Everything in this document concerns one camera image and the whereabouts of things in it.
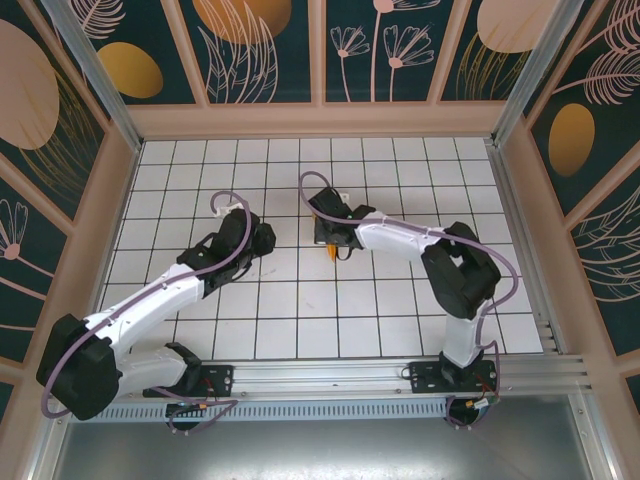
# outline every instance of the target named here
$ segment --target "enclosure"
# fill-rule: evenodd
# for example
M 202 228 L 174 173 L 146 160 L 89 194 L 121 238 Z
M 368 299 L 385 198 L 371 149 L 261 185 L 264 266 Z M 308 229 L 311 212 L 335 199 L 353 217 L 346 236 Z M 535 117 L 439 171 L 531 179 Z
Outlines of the enclosure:
M 639 32 L 637 0 L 3 2 L 3 478 L 640 476 Z M 424 266 L 332 262 L 299 197 L 308 171 L 352 208 L 463 222 L 514 265 L 495 298 L 517 293 L 482 329 L 501 402 L 481 426 L 452 429 L 449 394 L 404 377 L 445 340 Z M 274 251 L 130 353 L 179 342 L 233 371 L 238 405 L 200 450 L 141 392 L 45 419 L 56 321 L 218 231 L 220 190 L 273 227 Z

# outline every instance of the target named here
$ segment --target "black mounting bracket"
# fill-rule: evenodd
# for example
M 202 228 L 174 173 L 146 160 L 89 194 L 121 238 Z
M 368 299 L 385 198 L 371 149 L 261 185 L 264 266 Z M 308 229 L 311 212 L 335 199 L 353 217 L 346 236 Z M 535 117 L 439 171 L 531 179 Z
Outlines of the black mounting bracket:
M 200 379 L 196 385 L 190 390 L 185 391 L 181 385 L 169 387 L 166 390 L 176 395 L 191 398 L 223 398 L 231 396 L 233 388 L 233 366 L 232 365 L 202 365 L 200 367 Z M 142 396 L 146 398 L 163 398 L 164 395 L 152 389 L 142 392 Z
M 441 363 L 411 362 L 404 369 L 402 378 L 409 380 L 413 393 L 482 393 L 482 382 L 478 375 L 493 390 L 497 385 L 496 365 L 492 360 L 481 360 L 474 369 L 474 375 L 458 385 L 452 385 L 441 373 Z

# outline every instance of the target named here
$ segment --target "white tile grid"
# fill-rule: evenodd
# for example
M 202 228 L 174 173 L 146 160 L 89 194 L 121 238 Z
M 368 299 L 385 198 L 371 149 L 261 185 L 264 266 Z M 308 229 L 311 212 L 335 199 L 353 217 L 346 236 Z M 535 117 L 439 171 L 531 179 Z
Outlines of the white tile grid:
M 355 251 L 334 266 L 324 248 L 313 245 L 313 223 L 295 190 L 298 174 L 309 169 L 321 169 L 349 192 L 353 208 L 367 203 L 430 226 L 463 221 L 483 243 L 515 261 L 521 275 L 491 166 L 479 151 L 481 139 L 184 143 L 145 146 L 104 307 L 155 279 L 187 245 L 217 231 L 220 220 L 212 218 L 209 198 L 218 189 L 237 191 L 272 224 L 277 248 L 255 261 L 241 282 L 183 309 L 177 322 L 169 319 L 173 330 L 160 329 L 166 341 L 192 344 L 203 359 L 420 356 L 441 348 L 444 312 L 421 265 Z M 456 149 L 465 160 L 453 158 Z M 196 153 L 199 164 L 185 160 Z M 509 282 L 500 283 L 498 294 Z M 524 288 L 490 319 L 483 340 L 497 338 L 507 353 L 542 351 Z

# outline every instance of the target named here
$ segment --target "beige circle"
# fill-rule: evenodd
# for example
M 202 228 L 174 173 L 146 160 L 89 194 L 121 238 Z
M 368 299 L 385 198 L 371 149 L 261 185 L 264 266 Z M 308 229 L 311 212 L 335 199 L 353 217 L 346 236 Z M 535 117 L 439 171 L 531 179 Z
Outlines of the beige circle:
M 484 0 L 478 11 L 478 36 L 494 52 L 532 50 L 557 0 Z
M 105 70 L 120 93 L 134 98 L 150 98 L 164 84 L 158 64 L 135 45 L 114 42 L 98 51 Z
M 0 138 L 34 150 L 49 141 L 58 124 L 56 72 L 38 44 L 0 20 Z
M 218 37 L 237 44 L 258 43 L 259 36 L 255 32 L 250 33 L 249 15 L 245 9 L 245 3 L 256 22 L 261 18 L 274 38 L 289 24 L 291 0 L 193 0 L 193 6 L 200 20 Z M 237 17 L 233 13 L 229 14 L 229 11 L 233 10 L 237 13 Z M 236 35 L 233 35 L 234 25 L 240 26 L 244 33 L 235 28 Z
M 589 158 L 596 126 L 591 112 L 582 105 L 570 103 L 553 119 L 549 133 L 549 161 L 563 177 L 575 174 Z

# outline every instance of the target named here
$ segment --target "small orange item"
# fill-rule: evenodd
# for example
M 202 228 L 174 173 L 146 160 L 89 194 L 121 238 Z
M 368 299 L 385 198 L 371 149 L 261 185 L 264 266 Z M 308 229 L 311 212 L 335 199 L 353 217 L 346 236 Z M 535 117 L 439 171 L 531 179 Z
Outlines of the small orange item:
M 329 258 L 333 263 L 336 263 L 336 258 L 338 256 L 338 247 L 335 245 L 327 245 L 327 252 L 329 252 Z

